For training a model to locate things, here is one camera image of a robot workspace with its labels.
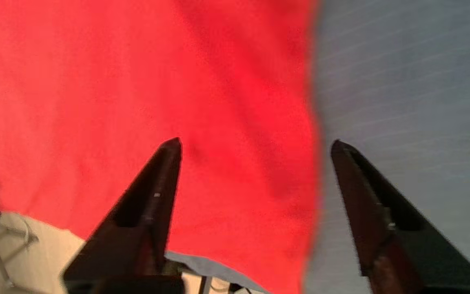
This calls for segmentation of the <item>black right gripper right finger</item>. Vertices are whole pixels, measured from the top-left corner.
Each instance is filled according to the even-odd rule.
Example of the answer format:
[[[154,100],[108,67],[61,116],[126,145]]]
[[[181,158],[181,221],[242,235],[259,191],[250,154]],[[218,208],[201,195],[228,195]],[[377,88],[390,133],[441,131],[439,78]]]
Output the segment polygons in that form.
[[[331,160],[373,294],[470,294],[470,261],[358,149],[336,140]]]

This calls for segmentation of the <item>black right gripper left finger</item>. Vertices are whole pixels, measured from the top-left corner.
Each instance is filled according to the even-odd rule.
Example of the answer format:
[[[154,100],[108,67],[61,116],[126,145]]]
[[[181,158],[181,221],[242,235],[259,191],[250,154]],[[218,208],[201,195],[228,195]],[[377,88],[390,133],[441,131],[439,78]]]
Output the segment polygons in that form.
[[[179,138],[159,145],[65,268],[67,293],[185,293],[165,257],[181,160]]]

